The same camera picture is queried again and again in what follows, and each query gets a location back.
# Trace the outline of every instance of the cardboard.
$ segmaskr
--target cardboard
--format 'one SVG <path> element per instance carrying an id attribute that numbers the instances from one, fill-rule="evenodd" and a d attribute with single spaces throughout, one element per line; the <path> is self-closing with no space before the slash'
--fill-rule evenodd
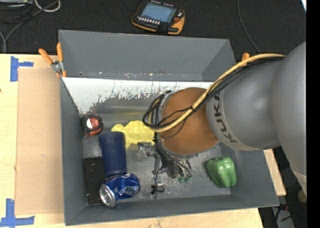
<path id="1" fill-rule="evenodd" d="M 19 68 L 15 214 L 62 213 L 60 80 Z"/>

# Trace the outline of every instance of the wooden table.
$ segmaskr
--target wooden table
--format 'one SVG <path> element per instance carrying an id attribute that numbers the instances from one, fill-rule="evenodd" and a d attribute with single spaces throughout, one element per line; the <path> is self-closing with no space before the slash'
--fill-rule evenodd
<path id="1" fill-rule="evenodd" d="M 0 54 L 0 217 L 6 214 L 6 199 L 15 199 L 15 165 L 17 146 L 17 102 L 18 83 L 10 82 L 11 56 L 19 59 L 19 62 L 30 61 L 34 67 L 49 68 L 41 55 L 28 54 Z M 271 173 L 273 184 L 278 196 L 286 195 L 282 178 L 277 166 L 273 151 L 264 151 L 267 164 Z M 62 228 L 65 227 L 63 213 L 35 213 L 33 225 L 24 227 L 33 228 Z M 216 211 L 170 217 L 157 217 L 137 220 L 108 222 L 101 224 L 75 225 L 75 228 L 262 228 L 262 222 L 257 208 Z"/>

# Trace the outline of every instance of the yellow cable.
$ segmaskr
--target yellow cable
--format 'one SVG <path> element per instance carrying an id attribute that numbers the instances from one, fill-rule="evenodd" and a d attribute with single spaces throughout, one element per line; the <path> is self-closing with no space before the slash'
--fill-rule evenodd
<path id="1" fill-rule="evenodd" d="M 215 82 L 213 82 L 209 86 L 209 88 L 194 102 L 192 107 L 190 109 L 188 109 L 187 111 L 185 111 L 185 113 L 182 114 L 176 121 L 174 121 L 172 124 L 170 124 L 166 127 L 162 127 L 162 128 L 152 128 L 151 127 L 151 129 L 154 132 L 158 132 L 158 133 L 165 132 L 165 131 L 172 129 L 173 127 L 175 127 L 179 123 L 181 123 L 184 119 L 186 119 L 188 117 L 188 115 L 193 111 L 193 109 L 196 109 L 201 104 L 201 102 L 205 99 L 205 97 L 219 85 L 219 82 L 224 77 L 228 76 L 230 73 L 232 73 L 234 70 L 238 69 L 239 67 L 245 66 L 247 63 L 250 63 L 250 62 L 253 62 L 253 61 L 259 60 L 259 59 L 272 58 L 272 57 L 285 57 L 285 56 L 283 54 L 265 53 L 265 54 L 258 54 L 258 55 L 255 55 L 255 56 L 252 56 L 252 57 L 249 57 L 245 60 L 240 61 L 239 63 L 237 63 L 236 65 L 231 67 L 229 70 L 224 72 Z M 148 121 L 151 122 L 151 113 L 149 114 Z"/>

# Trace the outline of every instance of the black carpet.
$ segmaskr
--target black carpet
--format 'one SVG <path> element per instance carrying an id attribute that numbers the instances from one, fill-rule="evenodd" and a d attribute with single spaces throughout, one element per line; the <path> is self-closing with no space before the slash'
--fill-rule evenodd
<path id="1" fill-rule="evenodd" d="M 46 7 L 54 1 L 38 3 Z M 306 41 L 307 15 L 300 0 L 162 1 L 184 9 L 185 24 L 178 36 L 229 39 L 237 60 L 245 52 L 286 55 Z M 23 9 L 1 5 L 0 32 L 7 38 L 7 53 L 37 54 L 44 48 L 55 55 L 60 29 L 145 34 L 131 23 L 139 4 L 139 0 L 62 0 L 56 12 L 39 12 L 35 5 Z"/>

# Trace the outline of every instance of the blue tape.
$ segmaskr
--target blue tape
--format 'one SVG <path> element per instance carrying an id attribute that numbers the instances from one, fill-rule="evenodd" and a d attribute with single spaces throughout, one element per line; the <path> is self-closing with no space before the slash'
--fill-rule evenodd
<path id="1" fill-rule="evenodd" d="M 15 216 L 15 201 L 7 198 L 5 200 L 5 217 L 0 220 L 0 227 L 15 228 L 16 226 L 33 225 L 35 217 L 16 218 Z"/>
<path id="2" fill-rule="evenodd" d="M 14 56 L 11 56 L 11 73 L 10 73 L 10 81 L 16 82 L 18 81 L 18 68 L 19 67 L 33 67 L 33 62 L 19 62 L 18 58 L 15 58 Z"/>

